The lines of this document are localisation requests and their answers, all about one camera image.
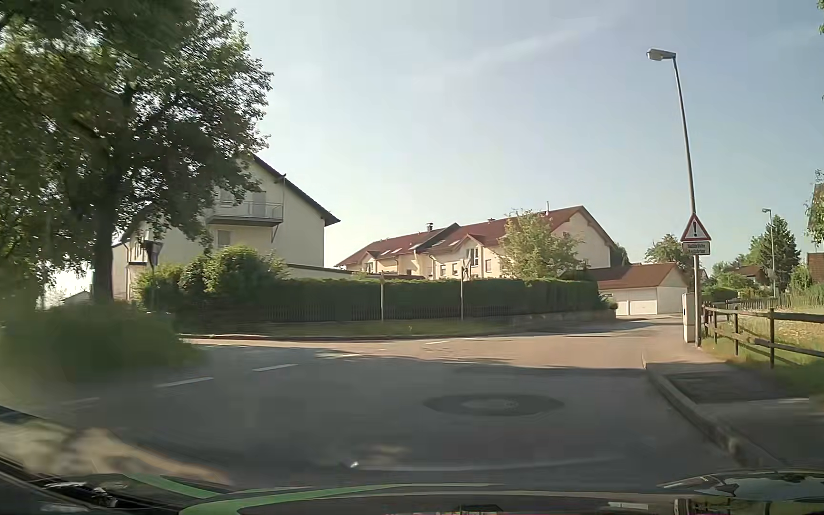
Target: utility box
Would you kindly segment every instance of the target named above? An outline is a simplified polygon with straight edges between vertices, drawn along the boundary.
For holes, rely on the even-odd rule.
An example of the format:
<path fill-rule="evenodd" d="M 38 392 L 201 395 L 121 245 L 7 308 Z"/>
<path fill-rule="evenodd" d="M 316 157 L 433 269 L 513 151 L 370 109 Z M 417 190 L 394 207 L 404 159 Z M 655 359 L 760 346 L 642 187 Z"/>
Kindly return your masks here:
<path fill-rule="evenodd" d="M 695 293 L 692 291 L 682 294 L 682 334 L 686 343 L 695 341 Z"/>

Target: road sign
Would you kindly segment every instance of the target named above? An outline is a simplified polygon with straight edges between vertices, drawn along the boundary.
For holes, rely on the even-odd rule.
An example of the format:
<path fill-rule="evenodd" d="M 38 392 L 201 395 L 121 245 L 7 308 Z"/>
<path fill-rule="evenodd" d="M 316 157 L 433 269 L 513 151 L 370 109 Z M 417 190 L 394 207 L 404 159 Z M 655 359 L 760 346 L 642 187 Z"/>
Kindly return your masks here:
<path fill-rule="evenodd" d="M 682 242 L 682 253 L 687 256 L 710 256 L 710 241 L 684 241 Z"/>
<path fill-rule="evenodd" d="M 686 224 L 686 230 L 682 231 L 682 237 L 680 241 L 710 241 L 711 235 L 708 234 L 708 230 L 704 229 L 704 226 L 701 224 L 701 220 L 698 219 L 698 215 L 692 214 L 689 218 L 689 223 Z"/>

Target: road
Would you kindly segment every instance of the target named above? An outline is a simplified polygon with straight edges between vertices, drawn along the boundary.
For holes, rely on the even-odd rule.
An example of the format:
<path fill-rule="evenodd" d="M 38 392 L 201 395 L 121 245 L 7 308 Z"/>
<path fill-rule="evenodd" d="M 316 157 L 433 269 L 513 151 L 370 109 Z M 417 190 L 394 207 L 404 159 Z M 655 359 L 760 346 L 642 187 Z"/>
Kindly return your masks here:
<path fill-rule="evenodd" d="M 25 409 L 107 428 L 247 487 L 643 491 L 736 467 L 646 379 L 646 360 L 694 359 L 675 318 L 578 333 L 198 343 L 207 356 L 200 367 L 92 385 Z"/>

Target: wooden rail fence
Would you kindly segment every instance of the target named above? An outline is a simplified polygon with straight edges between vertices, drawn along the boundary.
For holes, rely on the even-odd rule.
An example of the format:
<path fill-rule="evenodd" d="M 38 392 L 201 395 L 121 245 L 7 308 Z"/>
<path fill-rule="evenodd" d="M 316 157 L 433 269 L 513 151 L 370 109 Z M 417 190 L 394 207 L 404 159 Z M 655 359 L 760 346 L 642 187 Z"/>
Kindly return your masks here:
<path fill-rule="evenodd" d="M 733 321 L 733 330 L 728 331 L 726 329 L 722 329 L 717 325 L 717 317 L 718 315 L 726 315 L 727 322 L 730 322 L 732 319 Z M 752 316 L 758 318 L 767 318 L 768 319 L 768 339 L 765 340 L 764 338 L 759 338 L 758 336 L 753 336 L 751 334 L 742 334 L 740 333 L 740 316 Z M 787 312 L 787 311 L 775 311 L 774 308 L 770 308 L 767 311 L 753 311 L 753 310 L 727 310 L 722 308 L 715 308 L 713 306 L 704 306 L 704 326 L 707 328 L 708 333 L 714 337 L 714 342 L 717 342 L 717 338 L 719 336 L 723 336 L 725 338 L 730 338 L 733 340 L 735 344 L 735 354 L 738 356 L 740 354 L 740 345 L 749 348 L 750 350 L 755 350 L 749 345 L 759 345 L 762 347 L 768 348 L 768 366 L 770 368 L 774 368 L 774 351 L 776 349 L 781 349 L 788 352 L 793 352 L 796 354 L 805 354 L 807 356 L 814 356 L 814 357 L 821 357 L 824 358 L 824 351 L 821 350 L 814 350 L 814 349 L 807 349 L 804 347 L 798 347 L 795 345 L 786 345 L 786 344 L 779 344 L 774 341 L 774 321 L 777 320 L 787 320 L 787 321 L 794 321 L 794 322 L 811 322 L 811 323 L 824 323 L 824 314 L 822 313 L 801 313 L 801 312 Z"/>

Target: triangular warning sign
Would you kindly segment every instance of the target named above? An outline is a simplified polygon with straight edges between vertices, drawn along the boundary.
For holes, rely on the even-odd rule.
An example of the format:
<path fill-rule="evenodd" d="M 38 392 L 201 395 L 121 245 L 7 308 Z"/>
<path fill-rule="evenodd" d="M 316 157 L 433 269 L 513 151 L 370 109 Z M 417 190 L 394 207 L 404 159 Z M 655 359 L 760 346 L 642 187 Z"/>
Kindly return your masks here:
<path fill-rule="evenodd" d="M 686 230 L 682 231 L 680 241 L 710 241 L 711 235 L 708 234 L 707 229 L 701 224 L 698 215 L 692 214 L 689 218 L 689 223 L 686 224 Z"/>

